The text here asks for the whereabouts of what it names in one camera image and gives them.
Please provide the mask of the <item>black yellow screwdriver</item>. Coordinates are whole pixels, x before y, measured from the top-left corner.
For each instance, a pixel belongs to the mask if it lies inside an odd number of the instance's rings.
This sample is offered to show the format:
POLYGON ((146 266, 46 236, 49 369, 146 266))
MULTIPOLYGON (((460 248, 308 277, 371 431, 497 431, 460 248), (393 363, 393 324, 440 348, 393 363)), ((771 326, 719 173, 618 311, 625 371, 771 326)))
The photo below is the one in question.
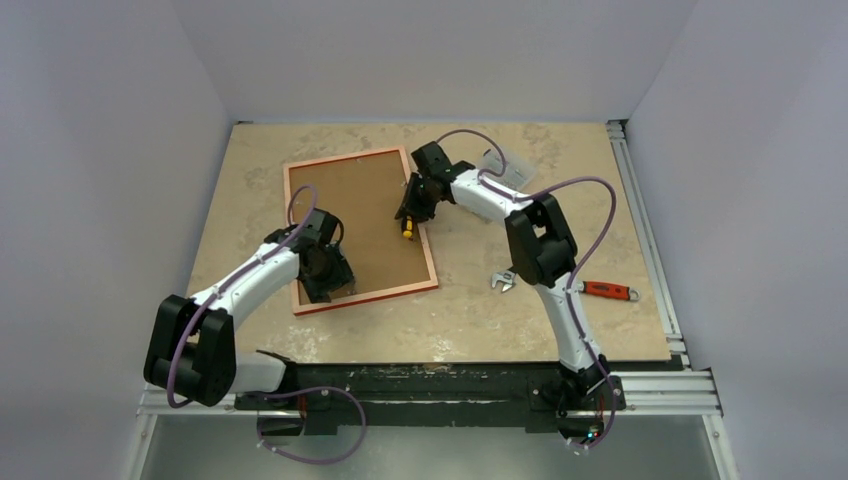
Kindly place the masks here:
POLYGON ((407 240, 413 240, 415 238, 415 230, 416 230, 416 222, 412 216, 404 216, 401 219, 401 232, 402 236, 407 240))

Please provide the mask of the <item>red picture frame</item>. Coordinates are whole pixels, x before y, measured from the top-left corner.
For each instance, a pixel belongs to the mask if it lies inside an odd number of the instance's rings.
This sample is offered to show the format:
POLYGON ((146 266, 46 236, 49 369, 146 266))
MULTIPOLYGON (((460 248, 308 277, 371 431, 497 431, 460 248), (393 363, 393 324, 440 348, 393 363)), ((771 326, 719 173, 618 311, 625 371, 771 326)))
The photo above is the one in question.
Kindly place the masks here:
POLYGON ((341 250, 352 267, 354 281, 330 294, 328 302, 308 299, 305 287, 291 286, 292 310, 304 316, 368 302, 434 290, 439 286, 430 242, 424 227, 409 238, 407 222, 395 214, 411 175, 402 146, 293 162, 283 167, 284 199, 293 215, 303 217, 310 195, 294 199, 295 191, 311 185, 317 207, 339 218, 345 234, 341 250))

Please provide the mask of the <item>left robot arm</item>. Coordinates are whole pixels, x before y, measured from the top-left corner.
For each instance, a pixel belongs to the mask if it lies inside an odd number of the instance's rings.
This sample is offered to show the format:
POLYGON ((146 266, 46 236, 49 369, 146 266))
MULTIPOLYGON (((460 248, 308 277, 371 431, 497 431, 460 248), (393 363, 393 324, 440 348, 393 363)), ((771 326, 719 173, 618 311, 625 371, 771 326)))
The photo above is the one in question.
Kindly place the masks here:
POLYGON ((299 224, 269 234, 256 252, 222 280, 189 297, 170 295, 159 305, 143 377, 164 389, 170 407, 215 406, 229 394, 259 393, 272 408, 297 399, 291 360, 236 349, 240 325, 289 284, 303 287, 312 303, 354 280, 341 249, 342 221, 314 209, 299 224))

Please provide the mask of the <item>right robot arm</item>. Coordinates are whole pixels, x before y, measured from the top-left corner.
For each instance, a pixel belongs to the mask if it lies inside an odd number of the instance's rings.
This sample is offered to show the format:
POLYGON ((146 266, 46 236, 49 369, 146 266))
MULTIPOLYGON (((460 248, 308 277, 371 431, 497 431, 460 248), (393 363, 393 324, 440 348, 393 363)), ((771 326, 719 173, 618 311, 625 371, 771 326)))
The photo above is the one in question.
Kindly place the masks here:
POLYGON ((512 271, 538 293, 557 342, 561 392, 576 407, 596 399, 608 373, 575 288, 577 244, 558 201, 549 193, 526 195, 488 179, 472 164, 449 160, 429 142, 414 150, 396 217, 415 224, 435 217, 441 202, 501 224, 512 271))

